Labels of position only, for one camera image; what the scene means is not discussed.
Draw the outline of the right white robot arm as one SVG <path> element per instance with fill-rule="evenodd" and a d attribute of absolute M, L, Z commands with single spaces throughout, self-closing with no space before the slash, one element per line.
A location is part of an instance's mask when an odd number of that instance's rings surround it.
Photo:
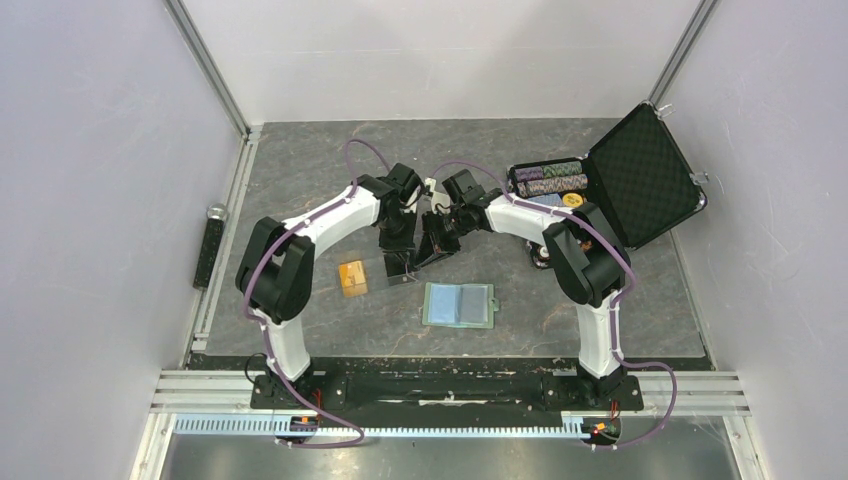
<path fill-rule="evenodd" d="M 627 375 L 618 339 L 619 303 L 632 270 L 603 212 L 591 203 L 576 209 L 546 206 L 500 188 L 486 190 L 466 169 L 442 185 L 448 202 L 435 202 L 423 213 L 417 264 L 458 253 L 461 237 L 475 231 L 542 246 L 560 289 L 577 306 L 578 396 L 591 408 L 606 406 Z"/>

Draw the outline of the green leather card holder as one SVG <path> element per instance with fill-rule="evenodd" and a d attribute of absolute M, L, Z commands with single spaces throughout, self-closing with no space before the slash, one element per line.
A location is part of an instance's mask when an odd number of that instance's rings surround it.
<path fill-rule="evenodd" d="M 428 282 L 422 306 L 424 326 L 493 329 L 500 310 L 493 284 Z"/>

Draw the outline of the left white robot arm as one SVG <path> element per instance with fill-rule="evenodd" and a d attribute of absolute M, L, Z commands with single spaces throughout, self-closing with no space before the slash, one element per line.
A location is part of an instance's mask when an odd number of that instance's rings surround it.
<path fill-rule="evenodd" d="M 416 203 L 424 191 L 420 176 L 398 163 L 387 175 L 362 175 L 339 195 L 303 215 L 271 217 L 254 226 L 236 274 L 247 318 L 259 323 L 267 364 L 278 377 L 275 392 L 290 407 L 314 394 L 304 374 L 311 363 L 301 312 L 310 300 L 315 261 L 351 234 L 375 227 L 389 285 L 415 271 Z"/>

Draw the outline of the clear plastic card box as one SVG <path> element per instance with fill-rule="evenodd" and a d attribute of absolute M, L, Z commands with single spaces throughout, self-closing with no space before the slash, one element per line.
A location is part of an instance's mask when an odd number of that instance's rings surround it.
<path fill-rule="evenodd" d="M 382 291 L 382 290 L 387 290 L 387 289 L 390 289 L 390 288 L 406 286 L 406 285 L 398 285 L 398 286 L 389 286 L 388 285 L 388 281 L 387 281 L 387 277 L 386 277 L 386 273 L 385 273 L 385 269 L 384 269 L 384 264 L 383 264 L 383 252 L 377 252 L 377 253 L 365 252 L 365 251 L 344 252 L 342 255 L 340 255 L 337 258 L 337 261 L 336 261 L 336 264 L 337 264 L 336 271 L 337 271 L 338 281 L 339 281 L 338 266 L 341 263 L 354 261 L 354 260 L 362 260 L 365 264 L 365 271 L 366 271 L 367 282 L 368 282 L 368 293 L 367 294 L 373 294 L 373 293 L 376 293 L 376 292 L 379 292 L 379 291 Z"/>

